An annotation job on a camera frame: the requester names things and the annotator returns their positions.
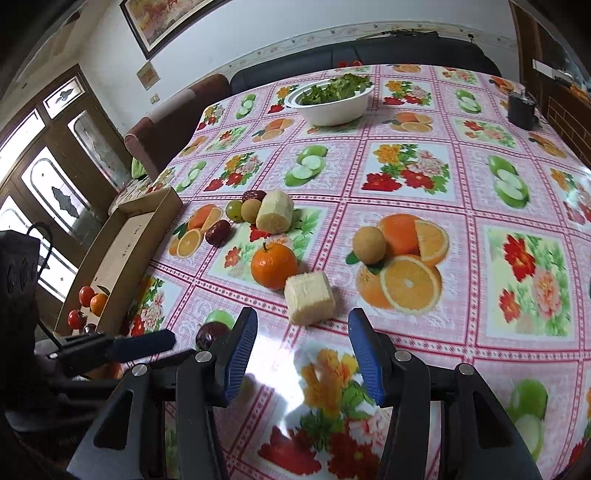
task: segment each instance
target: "metal screw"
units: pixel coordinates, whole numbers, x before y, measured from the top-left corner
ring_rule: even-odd
[[[133,373],[136,377],[141,377],[147,371],[148,367],[146,367],[144,364],[136,365],[131,369],[131,373]]]
[[[399,362],[408,362],[413,356],[406,350],[396,350],[394,358]]]
[[[474,367],[470,364],[460,364],[460,373],[462,375],[473,375],[474,374]]]
[[[207,350],[202,350],[200,352],[197,352],[197,355],[195,355],[195,360],[202,364],[205,362],[209,362],[212,359],[212,357],[213,355],[211,352],[208,352]]]

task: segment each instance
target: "cardboard box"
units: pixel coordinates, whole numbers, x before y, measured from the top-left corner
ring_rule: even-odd
[[[82,261],[55,331],[71,335],[68,314],[80,309],[88,316],[88,323],[97,325],[98,332],[118,335],[148,263],[182,207],[183,202],[172,188],[120,204]],[[99,286],[111,292],[100,318],[80,306],[78,293],[85,285],[97,293],[101,291]]]

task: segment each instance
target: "peeled yam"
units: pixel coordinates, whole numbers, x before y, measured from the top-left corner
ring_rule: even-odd
[[[269,192],[263,198],[256,216],[256,227],[274,235],[287,232],[293,212],[294,202],[288,194],[280,190]]]

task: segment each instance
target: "black sofa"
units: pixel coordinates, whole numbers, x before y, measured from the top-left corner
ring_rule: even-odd
[[[237,72],[230,81],[230,89],[235,95],[296,75],[334,69],[341,62],[351,65],[355,60],[364,65],[439,65],[501,76],[495,63],[474,43],[439,37],[436,33],[413,33],[334,43],[268,60]]]

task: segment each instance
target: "green pillow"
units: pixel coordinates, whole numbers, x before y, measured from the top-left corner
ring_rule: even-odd
[[[137,158],[134,157],[134,159],[131,161],[131,177],[134,179],[138,179],[140,177],[143,177],[147,173],[148,172],[146,172],[144,166],[139,162]]]

